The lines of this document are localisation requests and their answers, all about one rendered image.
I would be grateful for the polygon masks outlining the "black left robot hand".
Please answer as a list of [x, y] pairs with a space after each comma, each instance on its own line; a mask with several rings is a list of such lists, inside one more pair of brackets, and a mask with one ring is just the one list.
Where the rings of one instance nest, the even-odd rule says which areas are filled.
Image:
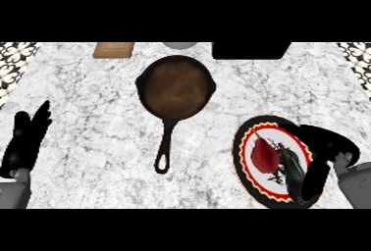
[[3, 178], [14, 178], [18, 169], [28, 171], [34, 169], [39, 148], [50, 123], [49, 101], [43, 102], [33, 116], [25, 111], [16, 113], [14, 136], [0, 164]]

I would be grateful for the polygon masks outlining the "grey round object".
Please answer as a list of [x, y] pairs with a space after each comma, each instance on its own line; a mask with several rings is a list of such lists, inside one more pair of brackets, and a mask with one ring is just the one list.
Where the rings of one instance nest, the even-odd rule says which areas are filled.
[[176, 50], [185, 50], [197, 44], [197, 42], [163, 42], [163, 43], [169, 48]]

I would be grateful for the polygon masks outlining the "black red patterned plate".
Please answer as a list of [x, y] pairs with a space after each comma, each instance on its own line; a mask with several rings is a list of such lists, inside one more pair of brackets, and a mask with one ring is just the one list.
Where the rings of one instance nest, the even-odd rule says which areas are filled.
[[243, 123], [234, 139], [235, 172], [250, 195], [266, 208], [309, 209], [315, 206], [318, 197], [312, 198], [303, 205], [294, 202], [287, 191], [286, 175], [281, 171], [274, 174], [262, 173], [252, 159], [256, 141], [262, 137], [274, 149], [283, 145], [293, 151], [303, 173], [308, 172], [314, 162], [314, 153], [305, 142], [281, 125], [291, 125], [291, 122], [269, 115], [256, 116]]

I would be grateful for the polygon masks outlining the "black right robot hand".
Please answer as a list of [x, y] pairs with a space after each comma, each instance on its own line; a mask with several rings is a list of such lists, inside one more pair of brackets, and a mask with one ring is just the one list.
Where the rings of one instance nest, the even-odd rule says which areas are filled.
[[348, 137], [322, 127], [290, 124], [280, 127], [300, 139], [315, 154], [302, 188], [302, 197], [311, 201], [324, 191], [331, 169], [328, 162], [348, 169], [359, 159], [359, 148]]

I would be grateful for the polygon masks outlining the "brown cast iron pan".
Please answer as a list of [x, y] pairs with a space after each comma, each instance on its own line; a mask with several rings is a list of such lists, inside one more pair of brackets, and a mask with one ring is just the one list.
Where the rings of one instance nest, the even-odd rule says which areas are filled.
[[172, 134], [181, 120], [204, 108], [216, 91], [216, 82], [206, 66], [189, 56], [158, 59], [135, 81], [141, 103], [163, 120], [164, 133], [155, 159], [155, 172], [170, 168]]

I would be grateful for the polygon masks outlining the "light wooden board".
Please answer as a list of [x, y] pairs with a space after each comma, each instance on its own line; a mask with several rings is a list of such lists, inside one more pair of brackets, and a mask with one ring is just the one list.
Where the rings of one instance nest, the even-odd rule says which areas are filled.
[[132, 56], [133, 42], [99, 42], [95, 58], [129, 58]]

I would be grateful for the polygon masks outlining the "black appliance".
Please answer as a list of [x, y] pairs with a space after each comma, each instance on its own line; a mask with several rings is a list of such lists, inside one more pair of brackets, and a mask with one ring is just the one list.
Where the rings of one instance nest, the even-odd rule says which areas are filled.
[[278, 60], [290, 42], [215, 42], [212, 56], [216, 60]]

